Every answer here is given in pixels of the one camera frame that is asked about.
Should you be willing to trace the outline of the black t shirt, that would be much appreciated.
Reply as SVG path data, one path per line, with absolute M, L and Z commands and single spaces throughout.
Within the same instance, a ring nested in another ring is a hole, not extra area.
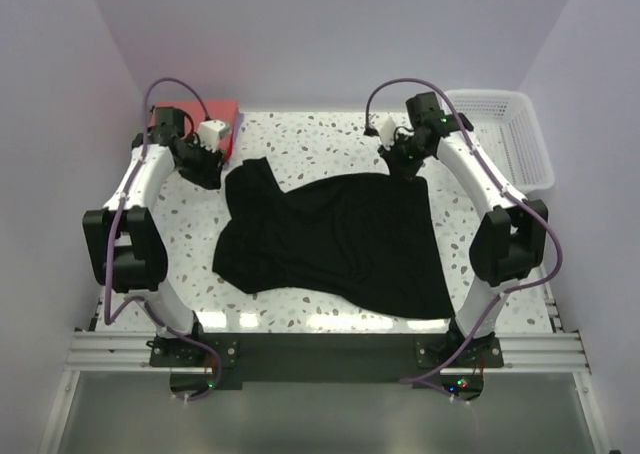
M 356 173 L 284 192 L 254 159 L 225 193 L 231 219 L 212 269 L 242 292 L 299 288 L 384 315 L 453 316 L 425 179 Z

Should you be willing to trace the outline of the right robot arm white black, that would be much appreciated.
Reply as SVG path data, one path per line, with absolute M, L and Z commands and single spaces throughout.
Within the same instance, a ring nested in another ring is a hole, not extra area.
M 469 248 L 474 278 L 449 328 L 454 346 L 468 339 L 471 348 L 495 335 L 506 291 L 520 286 L 541 264 L 548 209 L 508 182 L 468 118 L 447 114 L 434 92 L 417 94 L 405 106 L 408 132 L 402 133 L 394 123 L 381 131 L 387 138 L 379 153 L 390 173 L 409 180 L 426 159 L 436 159 L 459 182 L 480 220 Z

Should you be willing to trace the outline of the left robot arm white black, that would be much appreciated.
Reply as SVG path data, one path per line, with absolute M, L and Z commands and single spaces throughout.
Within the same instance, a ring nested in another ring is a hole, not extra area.
M 168 251 L 153 211 L 173 173 L 202 189 L 219 189 L 232 137 L 233 127 L 224 120 L 205 117 L 195 123 L 180 108 L 157 107 L 151 124 L 134 138 L 115 193 L 82 219 L 94 277 L 104 289 L 105 324 L 114 324 L 136 304 L 158 337 L 198 337 L 197 315 L 169 280 Z

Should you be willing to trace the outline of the red folded t shirt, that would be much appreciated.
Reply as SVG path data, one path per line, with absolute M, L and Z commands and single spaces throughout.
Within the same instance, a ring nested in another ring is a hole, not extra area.
M 234 148 L 234 134 L 228 134 L 218 143 L 218 150 L 222 153 L 223 163 L 229 162 Z

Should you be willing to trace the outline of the white plastic basket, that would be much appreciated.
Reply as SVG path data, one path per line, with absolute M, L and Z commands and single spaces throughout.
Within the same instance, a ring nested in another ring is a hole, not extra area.
M 554 186 L 548 150 L 528 96 L 494 89 L 448 90 L 446 95 L 474 126 L 472 139 L 511 185 L 524 194 Z

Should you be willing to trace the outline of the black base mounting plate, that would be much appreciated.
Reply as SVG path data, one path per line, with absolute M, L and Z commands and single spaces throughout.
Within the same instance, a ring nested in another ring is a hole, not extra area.
M 149 365 L 170 370 L 174 393 L 240 390 L 246 383 L 394 383 L 442 364 L 445 334 L 202 333 L 146 343 Z

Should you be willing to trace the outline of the aluminium rail frame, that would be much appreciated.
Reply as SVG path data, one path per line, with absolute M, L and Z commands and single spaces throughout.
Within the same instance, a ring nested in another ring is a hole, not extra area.
M 317 317 L 311 319 L 309 332 L 288 331 L 282 334 L 444 334 L 444 320 L 418 322 L 416 329 L 407 333 L 395 331 L 336 332 L 330 325 L 322 326 Z M 267 333 L 258 331 L 215 331 L 213 333 Z M 64 368 L 79 372 L 143 372 L 156 370 L 170 372 L 167 368 L 149 365 L 150 349 L 146 346 L 154 337 L 151 332 L 91 331 L 76 332 L 67 353 Z M 499 334 L 495 343 L 477 361 L 456 359 L 444 362 L 432 370 L 443 374 L 477 373 L 504 370 L 506 372 L 576 373 L 588 371 L 588 361 L 577 333 Z

